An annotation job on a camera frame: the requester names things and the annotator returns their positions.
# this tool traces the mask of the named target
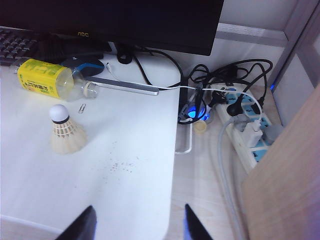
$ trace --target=plastic bottle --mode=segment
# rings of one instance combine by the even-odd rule
[[[84,80],[77,69],[26,57],[14,62],[11,69],[20,85],[32,92],[67,101],[94,99],[98,95],[99,86]]]

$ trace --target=electrical socket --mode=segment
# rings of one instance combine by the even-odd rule
[[[225,84],[215,84],[212,87],[216,89],[221,89],[222,87],[227,88],[228,87]],[[243,84],[234,84],[232,86],[233,91],[242,91],[246,86]],[[222,123],[224,124],[226,121],[230,119],[230,115],[227,113],[227,107],[230,104],[233,104],[236,102],[237,97],[240,96],[239,93],[227,93],[225,95],[227,104],[217,104],[215,107],[216,112],[218,113],[218,116]],[[254,110],[251,108],[251,105],[253,105],[255,102],[247,95],[243,96],[242,99],[242,109],[243,113],[247,115],[250,120],[253,122],[254,120],[259,119],[259,115],[254,112]],[[261,130],[263,131],[264,128],[267,128],[271,125],[270,120],[268,119],[267,115],[263,112],[262,113],[262,119],[261,119]],[[240,161],[246,170],[247,173],[249,173],[256,165],[257,163],[263,158],[263,156],[266,154],[269,144],[267,144],[262,138],[259,140],[257,145],[255,147],[247,147],[246,143],[243,141],[243,138],[241,136],[241,133],[243,132],[243,126],[234,124],[230,124],[226,128],[226,132],[237,152],[239,155]]]

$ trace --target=desk surface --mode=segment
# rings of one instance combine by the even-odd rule
[[[135,62],[106,55],[113,73],[143,83]],[[179,81],[162,57],[141,57],[153,84]],[[179,90],[158,96],[101,88],[98,98],[65,102],[18,87],[1,67],[1,215],[64,230],[87,206],[97,214],[95,239],[162,239],[173,178]],[[100,77],[113,77],[105,70]],[[51,150],[49,108],[64,104],[84,126],[79,152]],[[86,104],[83,114],[78,110]]]

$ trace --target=wooden panel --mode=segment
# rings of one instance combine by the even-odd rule
[[[243,183],[251,240],[320,237],[320,86]]]

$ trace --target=white wall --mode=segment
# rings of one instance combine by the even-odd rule
[[[273,93],[284,126],[291,121],[313,90],[314,86],[299,57],[295,55]]]
[[[224,0],[221,23],[283,30],[298,0]]]

